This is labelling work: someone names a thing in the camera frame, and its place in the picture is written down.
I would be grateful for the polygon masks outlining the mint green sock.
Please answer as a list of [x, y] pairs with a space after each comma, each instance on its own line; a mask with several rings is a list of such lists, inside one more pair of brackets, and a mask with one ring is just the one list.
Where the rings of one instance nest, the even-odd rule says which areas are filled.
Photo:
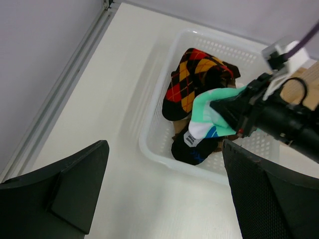
[[234, 135], [234, 129], [216, 110], [210, 107], [210, 102], [237, 96], [244, 89], [246, 89], [246, 86], [240, 88], [217, 88], [195, 97], [188, 126], [188, 131], [192, 137], [205, 139]]

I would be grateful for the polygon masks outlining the red yellow argyle sock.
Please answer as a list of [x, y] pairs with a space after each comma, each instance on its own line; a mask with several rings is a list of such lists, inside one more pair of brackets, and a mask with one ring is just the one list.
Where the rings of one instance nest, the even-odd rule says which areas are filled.
[[222, 74], [227, 67], [222, 62], [199, 49], [187, 49], [176, 70], [171, 72], [162, 104], [164, 118], [182, 120], [190, 115], [195, 97], [212, 89], [226, 88]]

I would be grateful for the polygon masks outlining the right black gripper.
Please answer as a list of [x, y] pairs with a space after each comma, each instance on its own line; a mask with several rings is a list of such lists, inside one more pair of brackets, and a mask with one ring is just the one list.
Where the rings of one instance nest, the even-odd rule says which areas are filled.
[[304, 105], [308, 95], [306, 82], [293, 77], [304, 89], [304, 95], [296, 105], [288, 104], [280, 97], [281, 89], [263, 100], [269, 78], [254, 80], [241, 96], [211, 101], [209, 106], [221, 115], [240, 137], [249, 136], [259, 128], [274, 139], [291, 147], [314, 162], [319, 161], [319, 109]]

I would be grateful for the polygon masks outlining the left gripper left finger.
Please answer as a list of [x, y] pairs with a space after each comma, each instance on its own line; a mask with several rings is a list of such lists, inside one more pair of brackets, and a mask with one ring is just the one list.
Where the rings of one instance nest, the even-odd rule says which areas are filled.
[[2, 239], [83, 239], [89, 234], [109, 156], [100, 140], [0, 185]]

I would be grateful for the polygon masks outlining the brown argyle sock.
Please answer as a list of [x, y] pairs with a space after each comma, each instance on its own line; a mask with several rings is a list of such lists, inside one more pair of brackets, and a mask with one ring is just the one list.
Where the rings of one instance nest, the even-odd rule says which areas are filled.
[[238, 67], [225, 61], [222, 63], [227, 67], [227, 70], [222, 74], [225, 87], [236, 88], [236, 80], [241, 77]]

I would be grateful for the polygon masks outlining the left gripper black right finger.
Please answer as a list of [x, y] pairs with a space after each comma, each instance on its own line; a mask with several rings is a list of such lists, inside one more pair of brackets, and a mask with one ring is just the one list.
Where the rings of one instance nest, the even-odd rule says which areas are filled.
[[317, 239], [319, 180], [225, 140], [222, 155], [242, 238]]

